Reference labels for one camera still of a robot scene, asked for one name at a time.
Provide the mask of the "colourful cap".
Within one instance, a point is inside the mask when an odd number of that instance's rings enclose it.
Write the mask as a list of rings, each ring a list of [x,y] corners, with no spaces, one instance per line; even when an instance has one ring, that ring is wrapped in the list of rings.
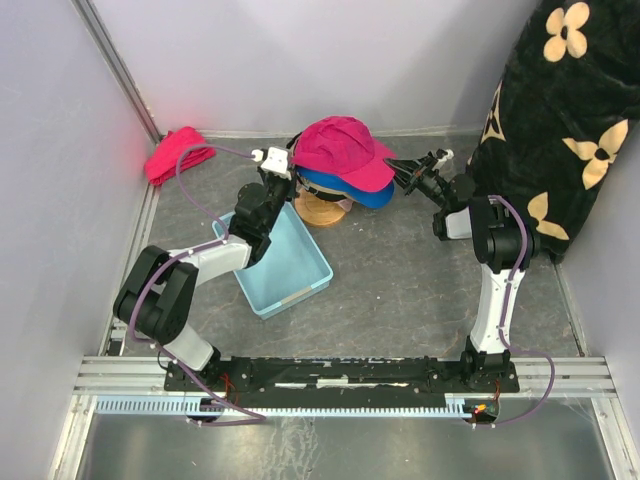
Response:
[[[354,187],[336,175],[322,173],[303,167],[297,168],[297,174],[302,180],[306,180],[310,183],[312,189],[317,191],[335,191],[336,195],[348,197],[351,200],[372,209],[378,209],[386,206],[391,201],[395,189],[394,183],[390,181],[381,190],[366,192]]]

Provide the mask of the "magenta cap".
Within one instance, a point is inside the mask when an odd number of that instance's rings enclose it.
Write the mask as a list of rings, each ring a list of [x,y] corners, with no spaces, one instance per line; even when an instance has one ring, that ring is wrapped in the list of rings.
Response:
[[[294,141],[292,160],[302,168],[334,175],[364,192],[385,188],[394,177],[395,154],[360,120],[330,116],[306,127]]]

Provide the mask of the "pink cap with R logo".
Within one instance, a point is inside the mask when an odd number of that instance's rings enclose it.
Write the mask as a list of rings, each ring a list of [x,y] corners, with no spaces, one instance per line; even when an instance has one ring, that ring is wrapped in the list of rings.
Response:
[[[345,198],[336,203],[343,211],[350,212],[353,206],[353,201],[351,199]]]

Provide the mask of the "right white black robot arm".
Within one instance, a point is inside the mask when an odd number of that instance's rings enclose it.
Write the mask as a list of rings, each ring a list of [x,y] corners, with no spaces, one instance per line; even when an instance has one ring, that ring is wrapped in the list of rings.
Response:
[[[481,265],[481,293],[458,370],[463,386],[481,391],[494,381],[495,373],[508,369],[516,295],[538,240],[506,198],[478,194],[467,174],[444,179],[439,169],[452,158],[452,151],[439,149],[422,158],[388,158],[385,163],[404,194],[419,191],[440,208],[432,222],[437,238],[472,241]]]

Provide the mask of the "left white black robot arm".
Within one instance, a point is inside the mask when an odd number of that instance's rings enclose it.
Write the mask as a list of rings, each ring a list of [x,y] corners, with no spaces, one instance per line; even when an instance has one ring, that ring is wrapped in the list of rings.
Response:
[[[223,274],[257,264],[271,245],[270,234],[286,202],[294,198],[295,174],[267,172],[244,185],[221,239],[167,251],[144,248],[113,304],[131,339],[150,341],[187,367],[187,379],[209,390],[221,378],[219,351],[188,323],[195,289]]]

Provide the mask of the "wooden hat stand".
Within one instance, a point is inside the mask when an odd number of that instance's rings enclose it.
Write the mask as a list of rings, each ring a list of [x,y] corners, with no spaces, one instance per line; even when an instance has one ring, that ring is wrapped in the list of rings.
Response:
[[[347,215],[337,203],[321,200],[304,189],[297,192],[294,208],[305,224],[318,228],[334,226]]]

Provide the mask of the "light blue plastic basket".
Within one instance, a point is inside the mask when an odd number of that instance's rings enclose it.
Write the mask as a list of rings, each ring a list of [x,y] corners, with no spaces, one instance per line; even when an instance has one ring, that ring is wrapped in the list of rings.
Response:
[[[267,320],[327,288],[333,270],[290,203],[270,234],[271,245],[254,266],[234,272],[254,314]]]

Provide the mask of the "red cloth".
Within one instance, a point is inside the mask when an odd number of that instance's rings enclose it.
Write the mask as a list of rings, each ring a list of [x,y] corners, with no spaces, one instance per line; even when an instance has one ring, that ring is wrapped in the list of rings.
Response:
[[[144,172],[149,183],[160,186],[174,177],[178,160],[186,150],[188,154],[181,162],[180,172],[215,156],[214,148],[194,148],[195,145],[204,143],[204,137],[193,127],[185,126],[177,131],[169,131],[144,164]]]

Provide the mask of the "black floral blanket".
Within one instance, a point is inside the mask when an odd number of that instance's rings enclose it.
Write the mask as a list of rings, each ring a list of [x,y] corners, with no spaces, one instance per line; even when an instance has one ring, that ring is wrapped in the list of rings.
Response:
[[[466,170],[478,195],[515,197],[560,263],[638,122],[638,2],[541,1]]]

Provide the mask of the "aluminium corner profile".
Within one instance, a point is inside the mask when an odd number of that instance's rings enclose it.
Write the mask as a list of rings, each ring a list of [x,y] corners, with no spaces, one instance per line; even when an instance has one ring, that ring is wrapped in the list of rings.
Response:
[[[145,133],[154,144],[158,144],[163,139],[163,134],[153,120],[126,63],[118,53],[96,5],[93,1],[88,0],[71,0],[71,4],[84,23]]]

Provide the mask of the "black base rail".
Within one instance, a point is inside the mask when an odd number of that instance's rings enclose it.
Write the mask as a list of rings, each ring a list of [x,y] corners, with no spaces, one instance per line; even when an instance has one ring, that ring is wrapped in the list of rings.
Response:
[[[515,365],[469,375],[460,361],[420,358],[231,357],[197,372],[213,392],[248,407],[440,407],[447,394],[517,393]]]

